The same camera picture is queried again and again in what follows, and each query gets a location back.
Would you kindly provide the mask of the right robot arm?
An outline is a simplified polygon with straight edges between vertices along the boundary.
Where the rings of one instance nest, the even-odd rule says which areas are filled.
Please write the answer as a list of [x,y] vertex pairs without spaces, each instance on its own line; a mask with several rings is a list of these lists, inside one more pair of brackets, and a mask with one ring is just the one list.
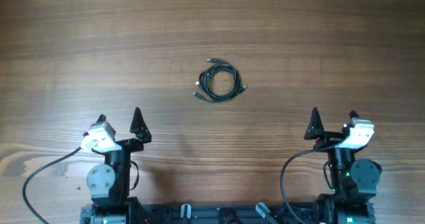
[[314,140],[313,149],[327,154],[331,176],[331,194],[321,194],[313,204],[314,223],[373,224],[376,216],[369,201],[377,194],[382,167],[372,160],[358,160],[355,154],[367,147],[374,124],[359,118],[353,110],[350,122],[340,132],[325,130],[319,111],[313,108],[306,140]]

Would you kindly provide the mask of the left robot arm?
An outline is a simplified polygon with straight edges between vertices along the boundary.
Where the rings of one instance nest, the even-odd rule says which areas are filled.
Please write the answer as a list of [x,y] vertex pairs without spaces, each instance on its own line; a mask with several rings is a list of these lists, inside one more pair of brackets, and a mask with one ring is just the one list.
[[116,131],[102,114],[84,134],[80,147],[104,157],[104,163],[93,167],[87,175],[92,204],[83,207],[80,223],[151,223],[151,217],[142,207],[138,198],[129,192],[137,187],[138,179],[130,185],[130,169],[137,167],[131,154],[141,152],[151,142],[140,108],[135,108],[129,132],[135,137],[126,140],[115,139]]

